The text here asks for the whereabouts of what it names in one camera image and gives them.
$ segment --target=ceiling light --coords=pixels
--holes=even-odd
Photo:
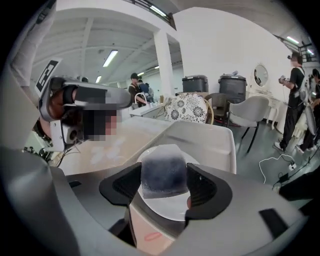
[[[310,53],[311,55],[314,55],[314,53],[309,49],[307,49],[307,52]]]
[[[167,16],[163,11],[159,10],[157,7],[155,7],[153,5],[150,7],[150,9],[153,10],[154,12],[156,12],[157,14],[163,16],[163,17]]]
[[[295,44],[299,44],[299,42],[297,40],[293,39],[290,36],[287,36],[286,38],[289,39],[290,41],[294,42]]]
[[[101,80],[101,75],[99,75],[99,76],[96,78],[95,83],[96,83],[96,84],[99,83],[100,80]]]
[[[108,56],[108,58],[106,58],[105,63],[103,64],[103,67],[108,67],[108,65],[110,64],[110,62],[114,59],[114,57],[117,55],[118,51],[117,50],[112,50]]]

